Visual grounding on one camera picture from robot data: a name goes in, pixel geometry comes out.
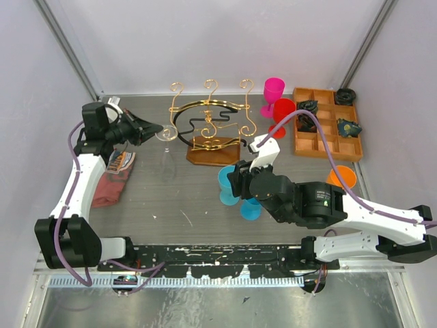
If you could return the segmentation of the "light blue wine glass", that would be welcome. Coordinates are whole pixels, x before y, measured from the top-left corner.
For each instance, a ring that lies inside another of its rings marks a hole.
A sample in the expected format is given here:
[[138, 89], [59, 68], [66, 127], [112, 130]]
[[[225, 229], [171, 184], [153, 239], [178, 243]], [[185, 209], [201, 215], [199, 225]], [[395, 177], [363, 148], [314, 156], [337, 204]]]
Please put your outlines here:
[[240, 198], [234, 197], [231, 189], [231, 184], [227, 175], [232, 173], [235, 169], [234, 165], [228, 165], [226, 167], [221, 168], [218, 173], [218, 184], [220, 187], [219, 199], [226, 206], [234, 206], [236, 205]]

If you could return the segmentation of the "clear wine glass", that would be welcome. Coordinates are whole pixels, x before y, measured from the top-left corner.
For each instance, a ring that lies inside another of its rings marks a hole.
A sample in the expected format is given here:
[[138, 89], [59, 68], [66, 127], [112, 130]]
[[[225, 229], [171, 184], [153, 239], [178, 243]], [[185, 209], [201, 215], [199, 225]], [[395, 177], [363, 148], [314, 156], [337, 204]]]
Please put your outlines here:
[[169, 143], [178, 137], [177, 128], [170, 125], [163, 125], [163, 129], [155, 134], [156, 138], [164, 143], [165, 152], [169, 152]]

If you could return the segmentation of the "red wine glass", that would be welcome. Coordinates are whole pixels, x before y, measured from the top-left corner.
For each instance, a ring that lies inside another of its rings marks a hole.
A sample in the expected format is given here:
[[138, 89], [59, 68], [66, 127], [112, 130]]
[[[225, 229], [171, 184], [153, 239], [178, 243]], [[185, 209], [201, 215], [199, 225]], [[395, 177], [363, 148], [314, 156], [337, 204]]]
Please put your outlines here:
[[[296, 103], [288, 98], [280, 98], [274, 103], [273, 120], [278, 124], [283, 118], [296, 110]], [[282, 139], [286, 135], [286, 129], [282, 126], [273, 134], [273, 138]]]

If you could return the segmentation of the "magenta wine glass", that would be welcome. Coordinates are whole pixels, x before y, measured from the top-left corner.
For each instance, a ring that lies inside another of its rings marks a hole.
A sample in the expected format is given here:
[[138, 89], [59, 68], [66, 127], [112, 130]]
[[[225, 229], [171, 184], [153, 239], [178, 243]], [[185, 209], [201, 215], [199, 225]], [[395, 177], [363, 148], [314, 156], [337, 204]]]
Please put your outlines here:
[[285, 81], [279, 77], [270, 77], [264, 83], [264, 99], [267, 105], [260, 109], [260, 114], [264, 118], [272, 118], [274, 104], [283, 95]]

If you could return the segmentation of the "orange wine glass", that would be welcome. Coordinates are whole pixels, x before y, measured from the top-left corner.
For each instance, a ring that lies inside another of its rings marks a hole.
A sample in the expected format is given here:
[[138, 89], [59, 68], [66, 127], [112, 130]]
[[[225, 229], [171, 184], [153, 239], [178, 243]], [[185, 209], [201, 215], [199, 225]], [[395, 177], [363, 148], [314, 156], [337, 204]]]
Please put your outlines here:
[[[341, 176], [341, 178], [343, 179], [343, 181], [345, 182], [345, 184], [349, 187], [349, 188], [353, 188], [356, 183], [357, 183], [357, 177], [356, 174], [354, 172], [353, 169], [344, 166], [344, 165], [337, 165], [336, 169], [339, 173], [339, 175]], [[331, 170], [328, 177], [326, 178], [326, 183], [330, 184], [330, 185], [335, 185], [338, 187], [342, 187], [342, 183], [340, 182], [340, 179], [338, 178], [338, 176], [335, 173], [335, 170]]]

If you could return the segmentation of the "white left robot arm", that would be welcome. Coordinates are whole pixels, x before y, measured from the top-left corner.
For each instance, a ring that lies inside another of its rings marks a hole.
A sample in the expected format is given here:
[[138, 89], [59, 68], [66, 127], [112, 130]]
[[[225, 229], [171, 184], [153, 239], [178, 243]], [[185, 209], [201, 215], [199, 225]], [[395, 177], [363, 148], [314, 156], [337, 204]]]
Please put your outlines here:
[[91, 102], [82, 107], [79, 138], [70, 146], [73, 164], [56, 207], [34, 226], [48, 268], [95, 267], [112, 260], [122, 271], [131, 270], [137, 255], [128, 237], [100, 238], [89, 224], [94, 193], [117, 144], [140, 146], [163, 126], [137, 117], [113, 103]]

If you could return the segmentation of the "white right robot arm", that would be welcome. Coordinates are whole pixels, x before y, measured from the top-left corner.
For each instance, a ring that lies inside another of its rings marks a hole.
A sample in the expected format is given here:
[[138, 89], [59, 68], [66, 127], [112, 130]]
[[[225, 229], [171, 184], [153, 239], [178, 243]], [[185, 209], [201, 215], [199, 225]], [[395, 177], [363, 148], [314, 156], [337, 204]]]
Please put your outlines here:
[[238, 162], [227, 177], [235, 197], [255, 199], [278, 223], [355, 231], [304, 238], [299, 259], [307, 269], [340, 258], [386, 256], [392, 262], [415, 264], [436, 255], [436, 237], [427, 233], [432, 222], [427, 206], [406, 210], [366, 202], [335, 185], [295, 183], [275, 175], [271, 165], [252, 167], [246, 161]]

